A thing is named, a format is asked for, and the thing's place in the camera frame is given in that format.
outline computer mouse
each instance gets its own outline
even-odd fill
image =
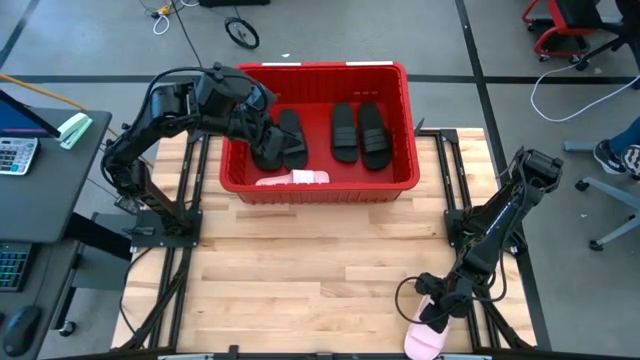
[[[29,350],[36,335],[41,311],[37,306],[25,306],[18,310],[4,329],[2,343],[9,356],[20,356]]]

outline wheel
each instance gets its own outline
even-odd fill
[[[580,180],[574,185],[574,187],[578,191],[585,191],[585,190],[587,190],[589,188],[589,183],[586,183],[586,182]]]
[[[576,70],[585,71],[589,67],[589,60],[581,60],[578,65],[576,65]]]
[[[604,247],[602,247],[602,245],[598,244],[597,241],[591,240],[591,241],[589,241],[589,249],[591,249],[593,251],[602,251],[602,250],[604,250]]]
[[[74,323],[73,321],[65,320],[64,325],[62,325],[62,329],[58,330],[58,333],[62,337],[69,337],[71,336],[71,334],[73,334],[74,331],[76,331],[76,328],[76,323]]]
[[[224,21],[224,28],[231,40],[243,48],[253,50],[260,46],[258,32],[248,22],[240,18],[227,18]]]
[[[569,64],[577,64],[582,60],[582,56],[580,55],[573,55],[569,58]]]

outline sneaker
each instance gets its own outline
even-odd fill
[[[622,165],[632,175],[640,175],[640,146],[631,145],[622,153]]]
[[[607,174],[620,175],[627,171],[620,159],[611,152],[609,140],[602,140],[593,148],[593,157]]]

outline wooden table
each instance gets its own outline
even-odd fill
[[[483,130],[458,133],[472,201],[482,204],[497,190]],[[170,196],[176,193],[185,141],[186,136],[163,140],[158,150],[153,180]],[[241,352],[259,353],[403,352],[408,323],[394,308],[398,282],[424,271],[445,275],[455,258],[445,240],[446,202],[433,138],[417,139],[418,185],[395,202],[373,205],[244,204],[220,186],[221,148],[220,139],[212,141],[202,239],[191,261],[178,350],[226,352],[237,344]],[[448,159],[454,169],[451,153]],[[458,196],[456,201],[461,207]],[[164,253],[152,250],[131,271],[123,304],[134,327],[156,301]],[[497,306],[533,344],[518,267],[511,256],[504,262],[508,294]],[[498,279],[492,293],[501,291]],[[400,300],[413,314],[420,296],[409,285]],[[488,346],[482,312],[477,314]],[[130,336],[120,318],[113,346]],[[456,319],[445,351],[470,350],[467,323]]]

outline concrete floor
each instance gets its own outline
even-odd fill
[[[539,63],[533,39],[519,18],[527,0],[465,0],[478,56],[485,75],[538,76],[566,66],[564,60]],[[0,44],[27,8],[27,1],[0,2]],[[162,3],[145,0],[148,6]],[[619,17],[611,0],[601,2],[603,16]],[[231,14],[230,8],[218,12]],[[536,9],[544,12],[544,7]],[[472,81],[455,2],[441,0],[273,0],[269,6],[241,7],[259,31],[262,45],[248,51],[231,42],[224,18],[204,8],[180,14],[205,64],[322,60],[395,60],[410,74],[468,76]],[[0,71],[12,75],[153,75],[195,64],[175,16],[163,36],[151,32],[153,20],[134,0],[40,1]],[[606,34],[594,37],[593,45]],[[628,49],[594,59],[585,73],[559,76],[635,76]],[[414,119],[428,127],[485,127],[474,83],[411,82]],[[140,83],[44,83],[92,109],[114,114],[113,126],[130,122],[142,99]],[[37,106],[63,107],[54,100],[12,85],[0,88]],[[489,96],[507,159],[521,145],[566,161],[561,187],[534,209],[524,223],[542,309],[554,350],[609,355],[640,355],[640,242],[638,232],[609,244],[602,253],[587,248],[620,225],[628,209],[596,191],[579,193],[573,184],[596,176],[638,192],[626,177],[611,177],[588,155],[562,152],[567,139],[599,140],[615,135],[638,116],[636,93],[623,94],[564,124],[545,122],[531,108],[531,85],[489,85]],[[538,103],[561,117],[611,92],[610,85],[544,85]],[[155,149],[147,157],[153,158]],[[97,166],[90,178],[105,185]],[[113,213],[112,198],[87,182],[78,209]],[[79,292],[70,318],[79,331],[69,338],[51,333],[42,358],[108,350],[117,317],[117,292]]]

